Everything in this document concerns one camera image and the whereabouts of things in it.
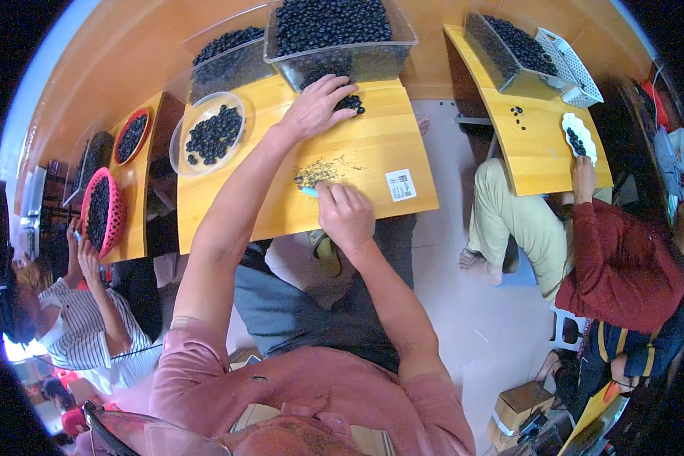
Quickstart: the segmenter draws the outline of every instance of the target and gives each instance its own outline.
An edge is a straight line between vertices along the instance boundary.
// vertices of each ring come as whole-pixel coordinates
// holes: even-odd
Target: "pink shirt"
[[[459,388],[420,375],[402,386],[367,360],[302,347],[230,371],[225,341],[199,320],[173,323],[155,374],[149,411],[211,439],[228,433],[249,404],[315,416],[336,433],[352,424],[387,431],[398,456],[476,454]]]

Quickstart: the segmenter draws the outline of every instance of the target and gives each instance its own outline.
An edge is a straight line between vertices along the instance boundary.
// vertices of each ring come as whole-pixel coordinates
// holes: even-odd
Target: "white plastic stool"
[[[574,344],[569,344],[562,338],[562,332],[565,330],[565,318],[574,320],[575,323],[578,324],[578,332],[581,334],[585,333],[585,325],[588,319],[585,317],[576,317],[567,310],[558,309],[552,304],[550,305],[550,310],[555,312],[555,340],[550,341],[550,348],[563,348],[574,352],[579,351],[580,343],[583,342],[582,337],[578,337],[578,340]]]

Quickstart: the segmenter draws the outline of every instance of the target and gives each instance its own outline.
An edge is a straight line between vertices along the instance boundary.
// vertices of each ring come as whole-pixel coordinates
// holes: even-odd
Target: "bare foot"
[[[421,136],[428,133],[428,127],[430,126],[430,124],[431,120],[428,116],[421,117],[420,119],[418,119],[418,129],[421,132]]]
[[[555,372],[561,367],[562,363],[560,362],[560,357],[557,356],[557,353],[555,351],[550,351],[547,354],[547,358],[545,358],[545,363],[542,365],[540,371],[537,373],[535,381],[544,382],[545,378],[547,378],[547,374],[555,375]]]
[[[459,255],[459,268],[483,274],[491,285],[502,283],[502,267],[489,263],[481,253],[474,250],[465,248],[461,251],[461,255]]]

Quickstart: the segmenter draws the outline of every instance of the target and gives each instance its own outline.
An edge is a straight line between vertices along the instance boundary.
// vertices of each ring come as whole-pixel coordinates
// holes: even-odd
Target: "blue and yellow jacket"
[[[658,377],[684,345],[684,311],[679,306],[654,333],[628,331],[595,320],[590,328],[590,350],[607,363],[627,355],[626,377]]]

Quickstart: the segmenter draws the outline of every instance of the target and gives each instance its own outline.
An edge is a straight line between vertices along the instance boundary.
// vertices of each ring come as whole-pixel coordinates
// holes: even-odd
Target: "tiled floor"
[[[491,447],[485,429],[497,395],[534,378],[549,351],[552,312],[538,287],[493,288],[459,269],[476,164],[453,121],[451,100],[414,101],[413,109],[431,118],[424,143],[440,204],[419,214],[413,232],[415,291],[438,333],[441,359],[462,385],[464,411],[478,454],[484,454]],[[304,233],[275,239],[267,263],[302,289],[323,281]],[[228,351],[252,345],[234,309]]]

